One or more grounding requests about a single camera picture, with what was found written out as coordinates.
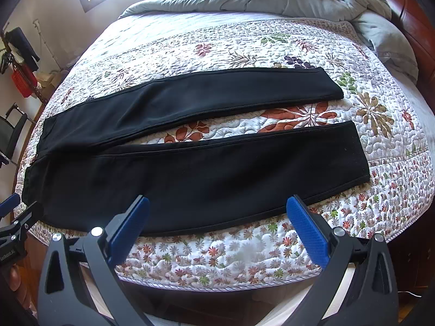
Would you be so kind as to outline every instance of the blue gripper pad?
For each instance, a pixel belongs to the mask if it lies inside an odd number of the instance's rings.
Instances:
[[[107,264],[111,268],[124,263],[150,214],[150,202],[142,197],[116,231],[107,246]]]
[[[328,241],[306,211],[306,206],[294,197],[287,200],[287,215],[301,238],[311,260],[325,269],[329,262]]]
[[[0,217],[6,217],[9,212],[21,203],[20,195],[15,193],[0,203]]]

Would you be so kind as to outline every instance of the black office chair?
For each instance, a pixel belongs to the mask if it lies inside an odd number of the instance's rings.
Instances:
[[[13,126],[7,120],[12,110],[16,110],[21,113],[21,118],[18,120],[15,126]],[[5,118],[0,116],[0,152],[3,154],[3,157],[6,157],[15,165],[17,164],[12,160],[12,156],[14,155],[15,147],[17,146],[21,131],[26,124],[26,120],[29,120],[33,124],[36,124],[36,122],[29,118],[26,113],[22,112],[18,108],[18,105],[16,103],[14,103],[14,105],[12,105],[10,109],[6,112]]]

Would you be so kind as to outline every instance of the pant leg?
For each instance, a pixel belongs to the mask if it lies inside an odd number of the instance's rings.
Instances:
[[[38,157],[98,152],[178,125],[273,107],[342,99],[322,68],[239,68],[167,77],[47,118]]]
[[[98,155],[47,155],[26,171],[23,202],[43,222],[90,231],[142,194],[143,235],[224,229],[285,213],[298,194],[313,204],[370,180],[352,121],[198,142],[115,146]]]

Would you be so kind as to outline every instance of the quilted bedspread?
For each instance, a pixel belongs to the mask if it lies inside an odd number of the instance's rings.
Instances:
[[[206,141],[352,120],[370,166],[370,183],[310,209],[353,236],[369,238],[379,232],[390,241],[431,204],[434,172],[421,123],[390,73],[358,39],[350,23],[272,18],[200,28],[154,40],[142,38],[132,47],[127,42],[126,26],[134,22],[135,30],[140,31],[146,24],[146,16],[134,18],[126,17],[108,28],[55,92],[25,150],[16,192],[22,191],[24,171],[35,157],[44,119],[87,99],[194,71],[320,66],[342,87],[343,100],[213,118],[134,143],[148,146]],[[280,159],[271,153],[270,160]],[[161,170],[171,174],[170,167]],[[339,175],[339,170],[328,174]],[[185,197],[177,199],[194,200],[195,195],[193,186]],[[24,209],[21,205],[16,213]],[[30,232],[48,244],[56,231],[39,222]],[[83,235],[62,232],[68,237]],[[116,271],[124,280],[148,286],[224,291],[290,283],[317,275],[320,268],[310,260],[287,216],[280,215],[201,235],[140,237]]]

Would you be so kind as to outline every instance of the metal screw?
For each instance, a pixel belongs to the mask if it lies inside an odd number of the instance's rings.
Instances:
[[[59,241],[60,239],[62,239],[62,234],[60,233],[55,233],[52,235],[51,237],[54,241]]]
[[[101,227],[92,228],[91,234],[93,236],[100,236],[101,234],[103,234],[103,228],[101,228]]]
[[[382,234],[376,233],[375,240],[382,243],[384,241],[384,236]]]
[[[341,227],[336,227],[334,228],[334,234],[336,236],[343,236],[344,234],[346,234],[346,231]]]

